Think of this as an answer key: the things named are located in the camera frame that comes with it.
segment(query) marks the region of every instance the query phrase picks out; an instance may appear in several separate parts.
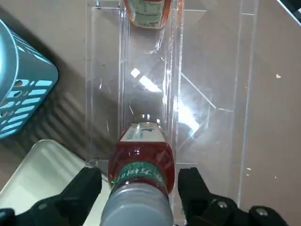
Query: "screw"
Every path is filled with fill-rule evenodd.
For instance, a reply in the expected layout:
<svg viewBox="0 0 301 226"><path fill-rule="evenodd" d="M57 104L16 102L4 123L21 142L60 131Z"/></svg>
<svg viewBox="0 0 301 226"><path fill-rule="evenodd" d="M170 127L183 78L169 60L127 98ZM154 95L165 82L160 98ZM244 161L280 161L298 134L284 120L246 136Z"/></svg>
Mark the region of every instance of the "screw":
<svg viewBox="0 0 301 226"><path fill-rule="evenodd" d="M47 204L46 203L42 203L41 205L38 206L38 209L42 210L42 209L44 209L46 207L47 207Z"/></svg>
<svg viewBox="0 0 301 226"><path fill-rule="evenodd" d="M258 209L256 209L256 212L257 212L260 216L265 216L265 217L268 216L268 212L267 212L265 209L258 208Z"/></svg>
<svg viewBox="0 0 301 226"><path fill-rule="evenodd" d="M227 208L228 206L227 206L227 203L225 203L225 202L223 202L223 201L219 201L218 203L217 203L217 205L219 206L219 207L221 207L221 208Z"/></svg>

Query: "bottle label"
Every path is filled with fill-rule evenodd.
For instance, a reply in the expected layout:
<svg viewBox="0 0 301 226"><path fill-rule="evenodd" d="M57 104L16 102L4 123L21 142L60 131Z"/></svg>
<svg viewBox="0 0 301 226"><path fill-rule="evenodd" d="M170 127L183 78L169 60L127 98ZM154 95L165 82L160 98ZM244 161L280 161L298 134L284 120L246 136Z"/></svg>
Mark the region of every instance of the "bottle label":
<svg viewBox="0 0 301 226"><path fill-rule="evenodd" d="M143 122L132 124L120 141L165 142L165 139L156 123Z"/></svg>
<svg viewBox="0 0 301 226"><path fill-rule="evenodd" d="M120 181L135 177L150 178L163 187L166 187L164 177L162 176L158 167L147 161L135 161L122 167L121 170L119 170L115 184Z"/></svg>
<svg viewBox="0 0 301 226"><path fill-rule="evenodd" d="M146 28L161 27L164 0L129 0L128 2L131 8L133 19L138 26Z"/></svg>

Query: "bottle cap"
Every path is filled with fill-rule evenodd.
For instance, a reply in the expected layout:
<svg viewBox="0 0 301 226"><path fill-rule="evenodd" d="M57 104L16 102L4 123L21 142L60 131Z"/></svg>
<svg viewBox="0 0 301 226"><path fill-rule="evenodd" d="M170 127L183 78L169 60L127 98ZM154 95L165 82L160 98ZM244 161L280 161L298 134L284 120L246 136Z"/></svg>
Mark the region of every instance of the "bottle cap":
<svg viewBox="0 0 301 226"><path fill-rule="evenodd" d="M101 226L172 226L169 201L157 188L133 183L117 189L108 199Z"/></svg>

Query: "plastic bottle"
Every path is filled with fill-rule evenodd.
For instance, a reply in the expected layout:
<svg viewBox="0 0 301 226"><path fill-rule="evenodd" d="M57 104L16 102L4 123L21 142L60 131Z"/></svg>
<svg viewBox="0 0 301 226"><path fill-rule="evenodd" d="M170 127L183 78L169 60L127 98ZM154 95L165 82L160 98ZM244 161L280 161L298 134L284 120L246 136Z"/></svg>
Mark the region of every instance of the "plastic bottle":
<svg viewBox="0 0 301 226"><path fill-rule="evenodd" d="M171 0L124 0L132 24L162 28L169 16Z"/></svg>
<svg viewBox="0 0 301 226"><path fill-rule="evenodd" d="M113 186L101 226L172 226L168 194L174 187L172 150L156 123L134 123L109 160Z"/></svg>

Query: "clear acrylic box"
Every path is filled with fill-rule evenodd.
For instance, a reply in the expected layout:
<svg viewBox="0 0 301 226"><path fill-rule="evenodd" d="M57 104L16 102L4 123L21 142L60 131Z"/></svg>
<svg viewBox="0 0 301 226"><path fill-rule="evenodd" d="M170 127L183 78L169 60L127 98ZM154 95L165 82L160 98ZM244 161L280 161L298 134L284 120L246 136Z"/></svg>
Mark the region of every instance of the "clear acrylic box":
<svg viewBox="0 0 301 226"><path fill-rule="evenodd" d="M257 8L173 0L153 30L134 27L122 1L87 0L87 160L103 168L132 122L155 121L177 171L197 167L211 192L239 204ZM171 203L183 224L177 189Z"/></svg>

